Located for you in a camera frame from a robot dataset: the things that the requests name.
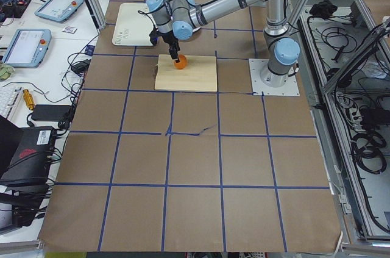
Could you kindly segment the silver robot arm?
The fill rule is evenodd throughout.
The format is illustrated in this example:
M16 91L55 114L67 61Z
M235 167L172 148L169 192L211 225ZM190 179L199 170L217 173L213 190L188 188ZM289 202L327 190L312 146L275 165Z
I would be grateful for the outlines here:
M285 38L289 29L286 17L286 0L210 0L196 3L195 0L146 0L148 13L154 19L152 38L161 37L169 46L169 55L177 69L187 65L180 53L180 41L189 40L193 31L237 11L264 2L267 8L264 38L273 49L276 38Z

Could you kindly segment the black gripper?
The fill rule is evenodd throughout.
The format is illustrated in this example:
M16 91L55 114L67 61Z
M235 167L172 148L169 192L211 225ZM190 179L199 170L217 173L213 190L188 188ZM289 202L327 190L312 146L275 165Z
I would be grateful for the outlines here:
M174 36L173 31L161 33L161 36L163 38L163 41L167 44L169 44L169 54L173 61L175 63L180 62L179 59L179 51L180 51L180 46L179 43L177 42L177 38Z

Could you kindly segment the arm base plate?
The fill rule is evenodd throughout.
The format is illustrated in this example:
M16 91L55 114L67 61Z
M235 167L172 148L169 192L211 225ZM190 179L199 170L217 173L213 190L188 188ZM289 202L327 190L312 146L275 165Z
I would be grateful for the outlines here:
M268 69L268 59L249 59L252 93L258 96L300 96L293 67L285 75Z

